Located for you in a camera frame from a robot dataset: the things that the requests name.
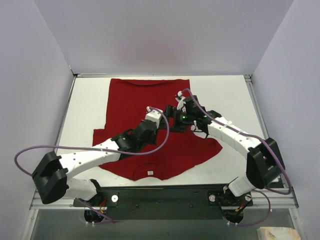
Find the red t-shirt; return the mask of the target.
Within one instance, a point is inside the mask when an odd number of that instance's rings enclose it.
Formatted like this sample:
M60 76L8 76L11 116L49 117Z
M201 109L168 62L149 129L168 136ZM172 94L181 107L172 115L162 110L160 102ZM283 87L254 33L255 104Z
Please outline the red t-shirt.
M188 79L111 79L105 126L93 131L92 144L96 146L125 130L137 127L146 115L147 106L161 110L167 105L175 106L177 92L189 87ZM155 153L129 156L100 167L133 181L147 177L167 180L208 161L222 149L213 138L203 139L190 131L172 132L166 144Z

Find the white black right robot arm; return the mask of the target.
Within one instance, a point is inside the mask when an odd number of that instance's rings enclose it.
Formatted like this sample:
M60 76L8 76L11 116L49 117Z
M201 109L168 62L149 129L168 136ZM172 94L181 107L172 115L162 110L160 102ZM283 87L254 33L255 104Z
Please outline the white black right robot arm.
M246 159L246 170L242 176L224 187L227 194L240 197L255 189L264 189L285 171L285 165L277 142L262 139L242 131L227 121L220 113L200 106L195 95L177 98L178 105L167 105L164 114L173 119L171 131L185 132L194 126L206 136L219 139L235 149Z

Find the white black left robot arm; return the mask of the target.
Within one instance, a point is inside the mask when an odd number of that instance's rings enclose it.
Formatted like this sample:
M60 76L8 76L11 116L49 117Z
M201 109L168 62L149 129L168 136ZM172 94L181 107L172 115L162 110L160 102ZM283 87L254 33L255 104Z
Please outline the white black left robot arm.
M62 155L48 152L31 175L42 203L51 204L65 197L80 198L92 206L100 204L103 194L99 183L95 179L76 179L76 175L105 163L145 155L142 150L156 143L158 131L163 126L170 128L165 114L148 107L145 118L136 128L103 143Z

